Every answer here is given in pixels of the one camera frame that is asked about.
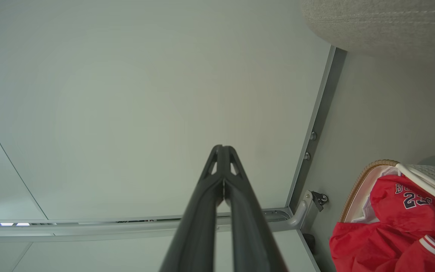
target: gray floor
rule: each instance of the gray floor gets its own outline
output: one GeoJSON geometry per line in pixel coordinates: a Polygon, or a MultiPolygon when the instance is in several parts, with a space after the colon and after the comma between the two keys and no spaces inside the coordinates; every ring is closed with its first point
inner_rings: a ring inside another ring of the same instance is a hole
{"type": "Polygon", "coordinates": [[[304,185],[328,195],[310,233],[323,272],[328,240],[358,174],[392,159],[435,165],[435,67],[349,53],[304,185]]]}

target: metal bracket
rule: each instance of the metal bracket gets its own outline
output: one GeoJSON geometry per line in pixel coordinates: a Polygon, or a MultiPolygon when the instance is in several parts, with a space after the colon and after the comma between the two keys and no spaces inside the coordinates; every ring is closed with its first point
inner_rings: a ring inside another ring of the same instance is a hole
{"type": "Polygon", "coordinates": [[[321,212],[323,210],[323,205],[328,202],[328,197],[322,193],[311,192],[313,202],[315,203],[318,211],[321,212]]]}

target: red jersey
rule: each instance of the red jersey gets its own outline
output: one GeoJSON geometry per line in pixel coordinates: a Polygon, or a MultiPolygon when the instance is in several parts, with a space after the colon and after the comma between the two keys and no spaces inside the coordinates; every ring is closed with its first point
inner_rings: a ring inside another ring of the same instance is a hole
{"type": "Polygon", "coordinates": [[[385,176],[370,193],[380,222],[337,223],[330,250],[338,272],[435,272],[435,198],[406,177],[385,176]]]}

